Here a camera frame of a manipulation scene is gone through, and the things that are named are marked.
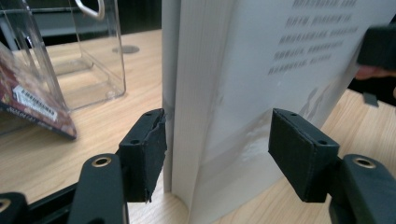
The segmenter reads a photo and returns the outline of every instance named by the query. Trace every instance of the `clamp jaw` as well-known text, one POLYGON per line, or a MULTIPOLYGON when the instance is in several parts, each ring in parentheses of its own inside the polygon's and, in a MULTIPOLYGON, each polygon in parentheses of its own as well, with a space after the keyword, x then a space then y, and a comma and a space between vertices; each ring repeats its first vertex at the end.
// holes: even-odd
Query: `clamp jaw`
POLYGON ((269 153, 299 198, 324 203, 332 223, 396 223, 396 180, 380 162, 337 157, 339 145, 307 120, 274 109, 269 153))
POLYGON ((129 223, 127 202, 151 202, 165 158, 163 109, 145 113, 120 142, 82 166, 79 181, 35 203, 0 194, 0 223, 129 223))

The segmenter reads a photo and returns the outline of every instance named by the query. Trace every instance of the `clear plastic box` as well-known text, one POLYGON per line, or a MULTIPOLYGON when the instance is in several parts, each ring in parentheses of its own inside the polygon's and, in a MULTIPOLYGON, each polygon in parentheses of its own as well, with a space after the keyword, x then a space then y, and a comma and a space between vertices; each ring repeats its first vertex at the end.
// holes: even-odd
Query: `clear plastic box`
POLYGON ((80 0, 52 1, 48 8, 30 7, 30 2, 37 3, 0 0, 0 16, 15 37, 20 49, 16 53, 66 109, 75 110, 125 93, 117 0, 97 0, 94 8, 80 0), (54 12, 71 14, 77 44, 46 48, 33 14, 47 13, 50 18, 54 12))

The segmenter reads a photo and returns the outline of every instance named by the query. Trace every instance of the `book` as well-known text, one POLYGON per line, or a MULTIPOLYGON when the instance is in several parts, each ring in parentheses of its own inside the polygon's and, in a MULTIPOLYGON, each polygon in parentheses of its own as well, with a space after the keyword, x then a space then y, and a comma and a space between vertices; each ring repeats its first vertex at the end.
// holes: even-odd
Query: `book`
POLYGON ((168 175, 190 223, 216 220, 282 176, 268 154, 272 108, 320 127, 357 71, 365 31, 395 11, 394 0, 180 0, 168 175))
POLYGON ((76 127, 67 109, 46 90, 39 76, 35 76, 1 43, 0 52, 0 134, 26 126, 26 123, 16 122, 16 119, 3 120, 14 115, 76 139, 76 127))

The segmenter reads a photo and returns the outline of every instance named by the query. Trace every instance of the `open book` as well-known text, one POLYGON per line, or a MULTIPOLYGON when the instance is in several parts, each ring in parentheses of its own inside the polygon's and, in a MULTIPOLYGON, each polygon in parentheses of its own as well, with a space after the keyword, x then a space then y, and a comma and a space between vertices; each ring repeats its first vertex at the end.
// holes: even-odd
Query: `open book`
POLYGON ((177 48, 163 49, 174 122, 165 176, 190 223, 216 220, 281 177, 267 152, 272 108, 320 127, 356 73, 365 31, 396 12, 394 0, 172 4, 179 10, 163 8, 163 45, 177 48))

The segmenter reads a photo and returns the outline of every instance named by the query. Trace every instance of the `light wood surface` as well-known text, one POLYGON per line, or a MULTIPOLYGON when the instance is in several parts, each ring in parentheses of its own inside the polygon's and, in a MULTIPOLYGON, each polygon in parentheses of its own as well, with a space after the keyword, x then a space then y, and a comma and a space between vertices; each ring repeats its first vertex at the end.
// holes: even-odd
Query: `light wood surface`
MULTIPOLYGON (((114 153, 138 118, 161 107, 161 31, 126 35, 127 92, 121 98, 72 113, 78 140, 31 126, 0 137, 0 192, 23 192, 29 203, 78 181, 81 166, 100 153, 114 153)), ((381 161, 396 176, 396 110, 365 105, 346 91, 322 131, 341 145, 340 157, 356 153, 381 161)), ((188 210, 160 178, 152 203, 130 203, 131 223, 185 223, 188 210)), ((285 178, 215 223, 330 223, 328 202, 302 203, 285 178)))

